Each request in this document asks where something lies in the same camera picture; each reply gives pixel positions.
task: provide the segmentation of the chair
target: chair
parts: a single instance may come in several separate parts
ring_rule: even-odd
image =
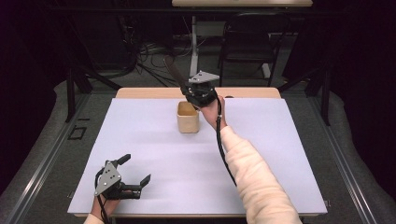
[[[239,13],[228,19],[218,62],[219,85],[222,86],[224,62],[227,62],[258,63],[259,69],[270,63],[268,86],[271,86],[281,41],[289,27],[290,19],[278,13]],[[270,34],[276,34],[275,38],[270,38]]]

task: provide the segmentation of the black curtain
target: black curtain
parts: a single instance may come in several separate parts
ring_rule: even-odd
[[[354,146],[378,184],[396,199],[396,2],[315,0],[313,8],[348,16],[306,20],[283,76],[299,77],[335,53],[331,90],[345,103]],[[339,36],[345,39],[332,42]],[[341,48],[334,50],[334,43]]]
[[[50,117],[56,100],[53,88],[65,80],[65,69],[33,2],[2,1],[0,14],[2,193]]]
[[[332,91],[345,103],[355,148],[396,199],[396,3],[367,2],[334,67]]]

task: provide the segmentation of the black cable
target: black cable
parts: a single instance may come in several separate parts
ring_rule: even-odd
[[[142,53],[142,50],[139,50],[139,53],[138,53],[138,58],[140,59],[140,62],[141,63],[143,63],[143,62],[145,62],[148,58],[149,58],[149,47],[148,47],[148,45],[147,44],[140,44],[143,48],[144,48],[144,50],[146,51],[146,53]]]
[[[183,48],[174,48],[174,51],[172,52],[172,54],[173,54],[174,56],[176,56],[176,57],[183,57],[183,56],[186,56],[186,55],[189,54],[190,51],[191,51],[191,43],[192,43],[192,41],[191,41],[191,39],[190,39],[190,47],[187,48],[187,46],[189,45],[189,42],[188,42],[188,41],[185,41],[184,47],[183,47]]]
[[[143,65],[142,63],[138,63],[137,66],[139,66],[140,68],[142,68],[142,70],[145,70],[146,72],[148,72],[152,77],[154,77],[155,79],[157,79],[161,84],[163,84],[165,87],[168,87],[164,82],[167,81],[169,84],[171,84],[172,86],[176,86],[175,81],[172,78],[169,77],[164,77],[159,75],[158,73],[155,73],[154,71],[152,71],[152,68],[148,68],[145,65]]]
[[[95,182],[94,182],[95,188],[98,187],[98,179],[99,179],[99,176],[103,173],[104,170],[105,170],[105,168],[102,168],[102,169],[96,174],[96,176],[95,176]]]
[[[101,217],[102,217],[103,222],[105,222],[105,224],[110,224],[108,217],[107,217],[106,210],[105,210],[105,204],[102,203],[102,199],[101,199],[100,195],[98,195],[96,197],[97,197],[100,207],[101,207]]]
[[[221,144],[221,135],[220,135],[220,122],[221,122],[221,117],[222,117],[222,115],[221,115],[221,101],[217,94],[216,94],[216,98],[218,100],[218,118],[216,120],[216,136],[218,139],[219,152],[220,152],[221,158],[224,162],[225,168],[227,168],[227,171],[228,171],[228,174],[230,175],[231,180],[236,185],[235,179],[233,178],[233,174],[231,174],[230,168],[228,167],[227,161],[225,160],[224,149]]]
[[[151,54],[151,58],[150,58],[151,65],[156,67],[156,68],[165,68],[166,67],[165,65],[156,65],[156,64],[154,64],[154,61],[153,61],[154,55],[155,54]]]

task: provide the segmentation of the white table surface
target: white table surface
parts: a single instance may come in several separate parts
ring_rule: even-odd
[[[177,129],[182,99],[113,99],[68,213],[92,208],[95,174],[125,154],[122,182],[151,181],[140,200],[122,200],[116,217],[235,217],[245,209],[222,163],[214,130],[200,114],[198,133]],[[283,99],[227,98],[226,118],[267,160],[301,216],[327,213]]]

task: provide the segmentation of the robotic hand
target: robotic hand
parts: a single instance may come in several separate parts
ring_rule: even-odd
[[[127,154],[115,161],[106,161],[106,165],[102,168],[95,178],[95,196],[102,194],[107,200],[118,199],[140,199],[140,194],[151,178],[146,176],[139,185],[125,185],[121,182],[121,175],[117,171],[118,165],[123,165],[131,159],[131,154]]]
[[[215,87],[212,86],[210,81],[219,79],[219,76],[201,71],[194,77],[189,78],[189,80],[185,80],[174,65],[172,57],[165,56],[163,62],[171,76],[180,86],[181,93],[186,96],[188,102],[203,107],[218,98]]]

